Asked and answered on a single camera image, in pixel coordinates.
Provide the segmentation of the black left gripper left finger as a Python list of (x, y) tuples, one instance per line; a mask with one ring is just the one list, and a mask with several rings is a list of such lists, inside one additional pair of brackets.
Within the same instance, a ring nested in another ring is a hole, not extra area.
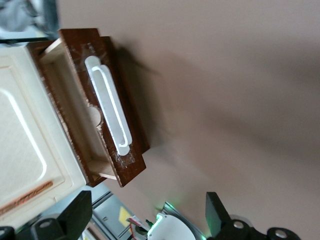
[(11, 226), (0, 227), (2, 240), (77, 240), (93, 214), (92, 192), (81, 191), (56, 218), (44, 218), (19, 232)]

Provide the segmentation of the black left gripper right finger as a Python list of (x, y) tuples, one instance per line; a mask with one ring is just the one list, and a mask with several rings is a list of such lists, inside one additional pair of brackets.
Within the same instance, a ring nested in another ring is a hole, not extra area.
[(206, 193), (205, 218), (210, 240), (299, 240), (293, 231), (271, 227), (265, 234), (240, 219), (232, 219), (216, 192)]

